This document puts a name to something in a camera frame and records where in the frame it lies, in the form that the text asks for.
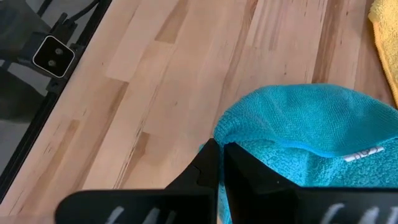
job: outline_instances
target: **white tag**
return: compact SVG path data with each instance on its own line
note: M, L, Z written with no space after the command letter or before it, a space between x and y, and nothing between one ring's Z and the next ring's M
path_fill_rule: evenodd
M377 152L381 152L381 151L383 151L383 150L384 150L383 147L381 147L381 146L376 146L376 147L373 147L373 148L368 149L368 150L363 150L363 151L361 151L361 152L357 152L357 153L354 153L354 154L345 156L345 157L344 157L344 160L345 160L346 162L351 162L351 161L354 161L354 160L356 160L356 159L364 158L364 157L369 156L369 155L371 155L371 154L375 154L375 153L377 153Z

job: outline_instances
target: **blue microfiber towel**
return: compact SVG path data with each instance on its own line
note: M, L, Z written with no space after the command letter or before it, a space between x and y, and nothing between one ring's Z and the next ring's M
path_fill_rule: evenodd
M225 111L214 137L221 148L236 142L301 186L398 187L398 111L340 86L260 88ZM376 146L384 150L343 159ZM222 178L219 213L231 223Z

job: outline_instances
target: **yellow cloth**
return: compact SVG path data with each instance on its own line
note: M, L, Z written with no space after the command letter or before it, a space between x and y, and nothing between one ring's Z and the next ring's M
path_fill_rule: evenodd
M398 105L398 0L375 0L369 19L387 81Z

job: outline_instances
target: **black plastic object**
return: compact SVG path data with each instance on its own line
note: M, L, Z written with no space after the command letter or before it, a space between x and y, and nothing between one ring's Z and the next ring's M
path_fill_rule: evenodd
M56 224L216 223L218 145L206 143L191 164L164 190L78 192L63 200Z
M398 223L397 189L299 187L235 143L224 174L233 223Z
M75 58L75 53L65 44L49 35L37 49L32 62L51 75L62 78Z
M216 223L219 153L210 139L164 190L69 196L56 211L56 223ZM299 187L235 143L224 147L224 184L233 223L398 222L396 189Z

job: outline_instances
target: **wooden surface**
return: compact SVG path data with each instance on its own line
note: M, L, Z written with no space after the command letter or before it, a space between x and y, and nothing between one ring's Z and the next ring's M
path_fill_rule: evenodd
M114 0L3 203L51 215L81 189L163 188L264 85L334 83L393 105L371 0Z

